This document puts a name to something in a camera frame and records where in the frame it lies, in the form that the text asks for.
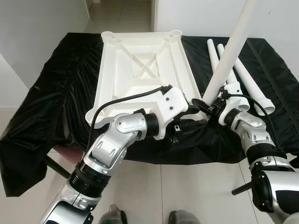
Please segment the white plastic tube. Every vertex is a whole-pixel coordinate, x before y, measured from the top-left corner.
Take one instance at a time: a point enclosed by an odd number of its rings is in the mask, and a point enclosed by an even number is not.
[[[275,111],[274,104],[270,99],[266,98],[239,58],[237,58],[235,62],[235,69],[238,72],[238,75],[246,87],[249,95],[255,99],[262,106],[262,108],[265,109],[267,114],[273,113]],[[258,115],[264,116],[264,113],[256,104],[254,104],[254,108]]]
[[[218,52],[219,52],[219,56],[221,58],[222,54],[224,52],[223,44],[218,44],[217,49],[218,49]],[[238,80],[235,77],[234,71],[231,70],[230,73],[229,73],[228,79],[227,79],[227,83],[229,84],[229,83],[235,83],[235,82],[238,82]],[[240,111],[248,111],[250,109],[250,105],[249,105],[248,100],[246,98],[240,97],[240,104],[238,106],[238,109]]]
[[[220,87],[227,80],[229,72],[241,52],[254,18],[253,14],[257,2],[258,0],[247,0],[242,9],[237,25],[202,98],[209,105],[217,98]]]
[[[216,52],[214,42],[212,39],[207,40],[207,48],[209,51],[212,72],[214,73],[216,71],[217,65],[219,63],[219,59],[218,59],[217,52]]]

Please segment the black cylindrical joint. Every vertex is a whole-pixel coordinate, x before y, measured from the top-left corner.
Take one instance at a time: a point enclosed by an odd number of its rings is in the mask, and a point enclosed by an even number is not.
[[[269,143],[258,143],[249,147],[249,149],[246,151],[246,156],[249,164],[253,163],[259,158],[266,156],[278,156],[285,159],[287,158],[283,151]]]
[[[88,197],[99,197],[108,184],[110,176],[101,174],[80,162],[69,178],[70,185]]]
[[[228,114],[226,115],[226,117],[224,118],[224,122],[231,127],[235,117],[237,116],[238,113],[240,113],[241,111],[239,111],[238,109],[232,109],[230,112],[228,112]]]
[[[147,113],[144,115],[147,125],[146,137],[152,137],[159,134],[159,122],[154,113]]]

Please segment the tile floor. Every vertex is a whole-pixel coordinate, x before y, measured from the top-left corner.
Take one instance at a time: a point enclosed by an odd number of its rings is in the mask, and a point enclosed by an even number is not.
[[[151,2],[147,0],[102,0],[90,9],[84,32],[150,32]]]
[[[90,14],[87,33],[150,31],[148,1],[102,0],[92,6]],[[12,115],[12,112],[0,113],[0,133]],[[58,153],[52,151],[49,155],[69,172],[74,169]],[[113,203],[126,211],[130,224],[167,224],[169,213],[179,209],[194,213],[202,224],[273,223],[267,214],[253,206],[251,190],[231,195],[232,189],[249,181],[246,160],[239,164],[190,166],[124,161],[93,212],[94,223]],[[37,223],[64,182],[49,168],[46,178],[19,198],[6,198],[1,182],[1,223]]]

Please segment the black plastic sheet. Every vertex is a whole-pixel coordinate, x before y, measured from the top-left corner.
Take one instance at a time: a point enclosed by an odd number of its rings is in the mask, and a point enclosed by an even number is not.
[[[182,37],[201,94],[212,76],[208,37]],[[215,45],[228,38],[213,37]],[[85,114],[93,107],[103,42],[99,34],[69,33],[45,64],[38,80],[0,139],[0,169],[7,196],[19,196],[45,177],[46,154],[55,145],[86,150],[89,125]],[[264,39],[249,38],[240,57],[276,110],[270,115],[286,153],[299,153],[299,83]],[[247,94],[241,81],[241,88]],[[126,159],[156,164],[236,163],[245,158],[239,137],[216,120],[183,120],[181,135],[138,141]],[[106,127],[96,130],[94,138]]]

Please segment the white end cap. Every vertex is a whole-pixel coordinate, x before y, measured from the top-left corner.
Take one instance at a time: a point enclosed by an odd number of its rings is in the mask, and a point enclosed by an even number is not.
[[[256,101],[263,107],[267,114],[271,114],[275,111],[275,106],[270,99],[262,98]],[[254,108],[258,115],[265,116],[263,111],[256,104],[254,104]]]
[[[240,104],[238,105],[238,109],[240,111],[248,111],[250,109],[250,105],[248,103],[248,100],[244,97],[240,97],[241,98],[241,101],[240,101]]]

